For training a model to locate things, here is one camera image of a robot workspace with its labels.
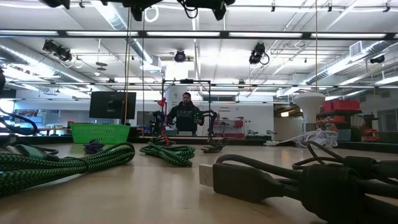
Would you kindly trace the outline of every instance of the dark hoodie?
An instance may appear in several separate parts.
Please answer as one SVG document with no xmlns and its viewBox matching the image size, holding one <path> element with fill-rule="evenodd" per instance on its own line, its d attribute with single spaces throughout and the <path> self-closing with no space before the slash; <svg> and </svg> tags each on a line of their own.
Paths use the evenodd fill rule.
<svg viewBox="0 0 398 224">
<path fill-rule="evenodd" d="M 167 115 L 167 122 L 172 123 L 173 119 L 177 117 L 176 127 L 179 131 L 192 131 L 195 132 L 198 129 L 198 125 L 194 123 L 195 112 L 200 111 L 192 102 L 188 105 L 184 105 L 182 102 L 178 106 L 174 106 L 170 113 Z M 200 116 L 201 123 L 203 126 L 204 117 Z"/>
</svg>

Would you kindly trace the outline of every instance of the white lamp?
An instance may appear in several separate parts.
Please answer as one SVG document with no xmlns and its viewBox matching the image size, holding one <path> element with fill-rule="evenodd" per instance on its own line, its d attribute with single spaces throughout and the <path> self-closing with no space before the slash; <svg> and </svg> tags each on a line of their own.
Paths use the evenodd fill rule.
<svg viewBox="0 0 398 224">
<path fill-rule="evenodd" d="M 317 113 L 325 102 L 325 96 L 321 93 L 302 93 L 295 96 L 293 101 L 303 110 L 304 131 L 316 130 Z"/>
</svg>

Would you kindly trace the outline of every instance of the table surface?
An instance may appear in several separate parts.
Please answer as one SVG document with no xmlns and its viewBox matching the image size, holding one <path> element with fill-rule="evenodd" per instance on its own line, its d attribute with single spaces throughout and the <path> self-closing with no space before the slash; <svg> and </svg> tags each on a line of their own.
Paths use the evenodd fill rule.
<svg viewBox="0 0 398 224">
<path fill-rule="evenodd" d="M 203 154 L 197 146 L 193 167 L 174 167 L 139 152 L 124 166 L 66 179 L 0 199 L 0 223 L 326 223 L 299 201 L 269 198 L 255 204 L 214 193 L 199 184 L 199 164 L 213 164 L 222 154 L 240 154 L 290 168 L 311 157 L 293 147 L 226 146 Z M 60 156 L 82 157 L 81 144 L 53 144 Z M 334 149 L 342 156 L 377 160 L 398 155 Z"/>
</svg>

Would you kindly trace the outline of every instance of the shelf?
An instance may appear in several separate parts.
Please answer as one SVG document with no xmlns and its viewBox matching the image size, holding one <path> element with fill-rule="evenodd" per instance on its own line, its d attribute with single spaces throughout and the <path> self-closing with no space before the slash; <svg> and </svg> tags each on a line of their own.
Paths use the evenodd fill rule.
<svg viewBox="0 0 398 224">
<path fill-rule="evenodd" d="M 361 110 L 336 110 L 336 111 L 327 111 L 327 112 L 322 112 L 317 114 L 317 118 L 322 118 L 322 117 L 327 117 L 327 116 L 333 116 L 333 115 L 354 115 L 354 114 L 360 114 L 362 113 Z"/>
</svg>

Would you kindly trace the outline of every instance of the usb connector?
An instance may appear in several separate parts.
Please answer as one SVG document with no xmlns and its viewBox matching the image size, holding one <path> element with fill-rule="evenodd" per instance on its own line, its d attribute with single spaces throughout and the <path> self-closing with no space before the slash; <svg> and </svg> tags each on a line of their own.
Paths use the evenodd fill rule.
<svg viewBox="0 0 398 224">
<path fill-rule="evenodd" d="M 283 185 L 259 169 L 233 164 L 199 165 L 200 184 L 219 194 L 248 202 L 267 197 L 283 197 Z"/>
</svg>

